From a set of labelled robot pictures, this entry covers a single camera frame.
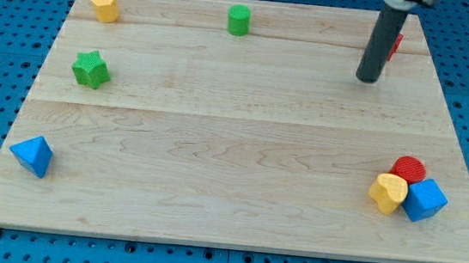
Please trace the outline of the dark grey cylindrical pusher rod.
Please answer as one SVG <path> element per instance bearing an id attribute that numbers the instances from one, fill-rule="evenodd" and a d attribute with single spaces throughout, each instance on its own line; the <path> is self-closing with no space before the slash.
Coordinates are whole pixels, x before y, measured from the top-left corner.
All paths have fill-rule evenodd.
<path id="1" fill-rule="evenodd" d="M 380 78 L 407 16 L 408 11 L 384 4 L 356 70 L 356 78 L 361 82 L 376 83 Z"/>

